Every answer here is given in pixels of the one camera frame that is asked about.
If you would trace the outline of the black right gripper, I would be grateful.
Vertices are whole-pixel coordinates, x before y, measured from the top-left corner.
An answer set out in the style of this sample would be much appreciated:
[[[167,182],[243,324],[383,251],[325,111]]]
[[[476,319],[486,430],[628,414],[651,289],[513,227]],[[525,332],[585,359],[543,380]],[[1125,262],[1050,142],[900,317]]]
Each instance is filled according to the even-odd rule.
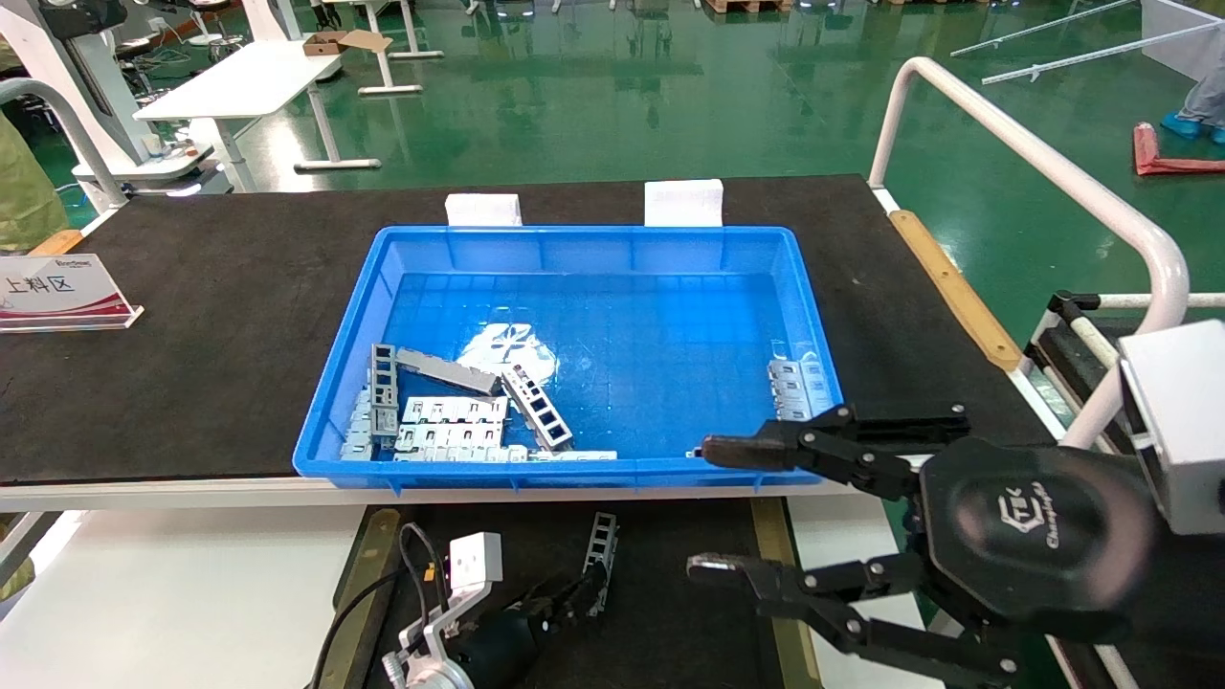
[[[687,576],[747,592],[757,614],[801,622],[840,653],[957,687],[1011,687],[1019,660],[981,641],[869,618],[853,604],[924,586],[971,625],[1084,644],[1128,636],[1163,537],[1145,476],[1118,456],[958,440],[968,434],[958,403],[867,414],[842,403],[805,421],[766,421],[752,435],[706,436],[701,459],[715,467],[802,471],[884,500],[919,492],[924,558],[907,552],[804,570],[702,553],[686,560]],[[936,455],[918,474],[911,454]]]

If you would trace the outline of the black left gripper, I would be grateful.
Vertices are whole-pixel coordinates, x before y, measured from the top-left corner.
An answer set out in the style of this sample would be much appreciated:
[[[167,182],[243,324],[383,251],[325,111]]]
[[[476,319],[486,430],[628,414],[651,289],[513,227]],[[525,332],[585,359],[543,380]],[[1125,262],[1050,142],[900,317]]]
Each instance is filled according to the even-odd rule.
[[[526,588],[519,608],[494,611],[448,642],[469,688],[512,688],[535,664],[548,635],[594,625],[593,571],[555,574]]]

